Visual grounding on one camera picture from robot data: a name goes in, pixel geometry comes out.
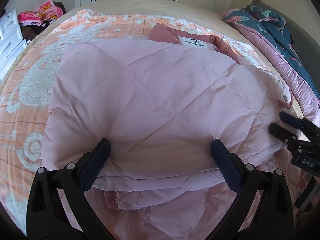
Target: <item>blue gripper pad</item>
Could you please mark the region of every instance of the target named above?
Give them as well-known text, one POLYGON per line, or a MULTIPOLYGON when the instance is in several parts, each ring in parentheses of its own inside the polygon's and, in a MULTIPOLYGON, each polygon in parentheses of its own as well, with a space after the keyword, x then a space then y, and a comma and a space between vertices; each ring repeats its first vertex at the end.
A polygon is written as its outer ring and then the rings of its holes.
POLYGON ((219 139, 211 143, 211 155, 230 190, 239 195, 244 182, 244 163, 238 155, 230 153, 219 139))
POLYGON ((301 129, 302 128, 302 120, 299 118, 295 118, 292 115, 287 114, 286 112, 281 112, 280 119, 282 122, 287 123, 288 125, 292 126, 295 129, 301 129))
POLYGON ((85 192, 90 190, 95 182, 99 172, 103 165, 107 161, 111 151, 111 145, 108 140, 101 141, 92 152, 86 154, 92 154, 87 164, 79 174, 79 190, 85 192))

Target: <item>drawer handle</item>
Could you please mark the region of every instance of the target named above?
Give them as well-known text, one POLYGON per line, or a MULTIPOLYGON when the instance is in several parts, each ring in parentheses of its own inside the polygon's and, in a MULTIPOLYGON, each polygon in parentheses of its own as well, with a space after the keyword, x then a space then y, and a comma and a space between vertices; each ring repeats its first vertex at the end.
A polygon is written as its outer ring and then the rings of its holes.
POLYGON ((13 21, 11 21, 11 22, 9 22, 6 26, 5 26, 5 28, 6 27, 8 27, 10 24, 12 24, 13 23, 13 21))
POLYGON ((11 42, 9 42, 9 43, 7 44, 7 46, 6 46, 3 50, 0 51, 0 54, 2 54, 2 52, 4 52, 4 51, 10 46, 10 44, 11 44, 11 42))

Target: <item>silver screw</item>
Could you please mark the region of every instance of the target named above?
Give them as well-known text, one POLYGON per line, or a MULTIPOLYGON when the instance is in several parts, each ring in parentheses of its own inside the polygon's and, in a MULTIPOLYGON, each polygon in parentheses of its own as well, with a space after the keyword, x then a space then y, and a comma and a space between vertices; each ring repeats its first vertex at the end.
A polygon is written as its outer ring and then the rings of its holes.
POLYGON ((40 167, 40 168, 38 169, 38 173, 41 174, 41 173, 43 173, 43 172, 44 172, 44 167, 40 167))
POLYGON ((276 174, 278 174, 278 175, 282 175, 282 174, 283 174, 283 172, 282 172, 282 170, 281 170, 281 169, 276 169, 276 174))
POLYGON ((68 163, 67 164, 67 169, 72 170, 76 165, 74 163, 68 163))
POLYGON ((254 170, 254 166, 250 163, 248 163, 245 168, 248 170, 248 171, 253 171, 254 170))

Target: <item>white clothing tag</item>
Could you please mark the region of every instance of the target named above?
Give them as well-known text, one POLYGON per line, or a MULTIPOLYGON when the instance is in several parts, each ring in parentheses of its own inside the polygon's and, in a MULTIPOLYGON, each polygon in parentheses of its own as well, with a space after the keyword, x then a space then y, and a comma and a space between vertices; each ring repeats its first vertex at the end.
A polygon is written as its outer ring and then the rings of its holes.
POLYGON ((185 38, 185 37, 179 37, 179 38, 181 38, 183 44, 186 44, 195 48, 209 49, 207 46, 207 43, 204 41, 199 41, 196 39, 185 38))

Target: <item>pile of clothes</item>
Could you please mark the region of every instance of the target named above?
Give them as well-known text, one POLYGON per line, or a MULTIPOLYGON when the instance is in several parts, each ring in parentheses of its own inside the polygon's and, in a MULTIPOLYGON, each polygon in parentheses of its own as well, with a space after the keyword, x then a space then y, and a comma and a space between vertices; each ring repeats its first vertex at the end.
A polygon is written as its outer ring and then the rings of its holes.
POLYGON ((43 32, 50 24, 60 18, 65 10, 55 5, 52 0, 43 2, 36 12, 26 11, 18 15, 23 38, 29 43, 37 35, 43 32))

